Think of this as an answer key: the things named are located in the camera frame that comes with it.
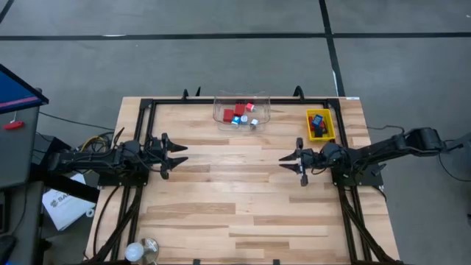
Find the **yellow plastic basket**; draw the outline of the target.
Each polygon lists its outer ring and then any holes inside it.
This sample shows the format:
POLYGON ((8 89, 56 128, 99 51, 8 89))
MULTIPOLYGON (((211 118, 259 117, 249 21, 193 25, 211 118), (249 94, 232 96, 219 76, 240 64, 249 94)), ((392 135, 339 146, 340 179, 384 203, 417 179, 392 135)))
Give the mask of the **yellow plastic basket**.
POLYGON ((329 109, 307 109, 306 110, 306 123, 308 125, 308 139, 310 141, 333 141, 336 138, 334 123, 329 109), (323 122, 326 125, 327 132, 323 134, 322 138, 314 137, 314 130, 311 130, 308 117, 314 117, 316 114, 323 116, 323 122))

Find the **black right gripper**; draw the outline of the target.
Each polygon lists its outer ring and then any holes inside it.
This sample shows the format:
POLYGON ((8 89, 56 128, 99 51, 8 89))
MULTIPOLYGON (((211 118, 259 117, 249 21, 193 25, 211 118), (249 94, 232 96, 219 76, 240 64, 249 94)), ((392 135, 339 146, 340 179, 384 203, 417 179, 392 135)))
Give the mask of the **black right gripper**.
POLYGON ((292 170, 296 174, 299 174, 301 186, 307 186, 308 175, 306 173, 306 170, 312 168, 311 164, 314 162, 314 151, 312 149, 303 149, 302 138, 297 138, 296 150, 293 153, 279 159, 279 161, 290 160, 297 160, 297 164, 282 163, 280 164, 280 166, 285 169, 292 170))

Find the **white paper sheet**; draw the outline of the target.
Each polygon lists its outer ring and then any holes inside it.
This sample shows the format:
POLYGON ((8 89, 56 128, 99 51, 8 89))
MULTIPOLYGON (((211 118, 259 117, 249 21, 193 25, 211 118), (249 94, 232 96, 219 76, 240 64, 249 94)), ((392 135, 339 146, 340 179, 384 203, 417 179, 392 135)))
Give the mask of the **white paper sheet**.
POLYGON ((94 217, 95 202, 73 197, 62 191, 48 188, 42 196, 42 203, 58 231, 65 230, 80 217, 94 217))

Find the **white light bulb on base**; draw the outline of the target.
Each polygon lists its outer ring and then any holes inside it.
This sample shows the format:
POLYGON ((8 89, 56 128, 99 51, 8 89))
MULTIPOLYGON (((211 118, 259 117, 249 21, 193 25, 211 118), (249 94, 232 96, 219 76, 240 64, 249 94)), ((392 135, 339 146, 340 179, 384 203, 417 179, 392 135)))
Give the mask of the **white light bulb on base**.
POLYGON ((139 242, 129 244, 124 252, 124 257, 132 263, 157 265, 159 251, 160 247, 153 238, 143 238, 139 242))

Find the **clear plastic bin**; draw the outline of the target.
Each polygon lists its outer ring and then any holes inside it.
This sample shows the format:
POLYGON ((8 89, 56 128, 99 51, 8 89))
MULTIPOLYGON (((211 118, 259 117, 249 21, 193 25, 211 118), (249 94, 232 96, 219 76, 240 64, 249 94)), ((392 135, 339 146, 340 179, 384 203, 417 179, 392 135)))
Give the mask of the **clear plastic bin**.
POLYGON ((271 118, 271 100, 264 92, 259 93, 229 93, 220 91, 213 100, 213 120, 216 122, 217 127, 224 131, 233 132, 255 132, 264 129, 265 125, 271 118), (248 116, 247 124, 232 124, 223 122, 224 109, 233 109, 236 104, 252 103, 255 106, 253 112, 246 111, 244 115, 248 116), (251 125, 251 121, 257 119, 257 125, 251 125))

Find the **black metal table frame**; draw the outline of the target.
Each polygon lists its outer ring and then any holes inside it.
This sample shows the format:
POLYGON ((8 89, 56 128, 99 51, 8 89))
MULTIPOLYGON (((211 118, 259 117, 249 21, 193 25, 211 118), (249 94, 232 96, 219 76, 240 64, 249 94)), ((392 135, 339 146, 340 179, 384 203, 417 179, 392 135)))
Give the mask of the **black metal table frame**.
POLYGON ((210 97, 126 97, 116 122, 123 141, 167 133, 185 146, 185 162, 164 180, 153 172, 138 220, 119 246, 154 239, 159 264, 348 264, 365 243, 342 213, 342 190, 330 172, 300 185, 281 163, 306 138, 309 109, 330 108, 336 141, 369 144, 357 99, 275 97, 260 130, 237 130, 214 119, 210 97))

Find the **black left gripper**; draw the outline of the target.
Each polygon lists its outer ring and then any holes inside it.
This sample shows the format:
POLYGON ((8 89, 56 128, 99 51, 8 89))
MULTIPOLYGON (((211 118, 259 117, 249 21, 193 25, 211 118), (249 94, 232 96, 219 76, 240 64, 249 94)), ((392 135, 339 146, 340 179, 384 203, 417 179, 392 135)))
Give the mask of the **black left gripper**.
POLYGON ((172 171, 188 159, 188 157, 168 158, 167 152, 181 152, 187 150, 187 148, 186 146, 169 141, 166 133, 163 133, 161 138, 153 138, 151 140, 150 152, 160 162, 160 175, 164 180, 169 178, 169 170, 172 171))

